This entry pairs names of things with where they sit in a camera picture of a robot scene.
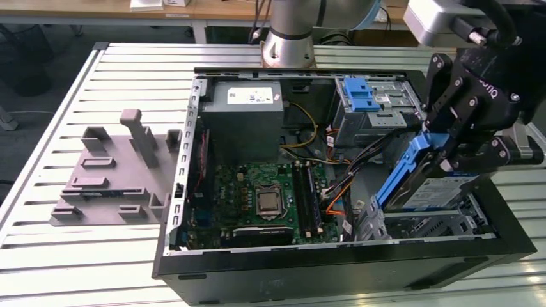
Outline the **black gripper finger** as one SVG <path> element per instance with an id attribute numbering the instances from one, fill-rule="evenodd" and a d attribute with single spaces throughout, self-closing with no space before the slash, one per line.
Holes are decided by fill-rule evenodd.
<path id="1" fill-rule="evenodd" d="M 532 138 L 493 136 L 473 153 L 459 149 L 440 160 L 440 169 L 453 173 L 493 173 L 507 166 L 532 165 Z"/>
<path id="2" fill-rule="evenodd" d="M 423 131 L 445 137 L 445 142 L 436 145 L 440 157 L 455 155 L 480 107 L 472 82 L 476 79 L 452 61 L 447 54 L 431 56 L 427 71 L 427 99 L 421 106 L 425 112 Z"/>

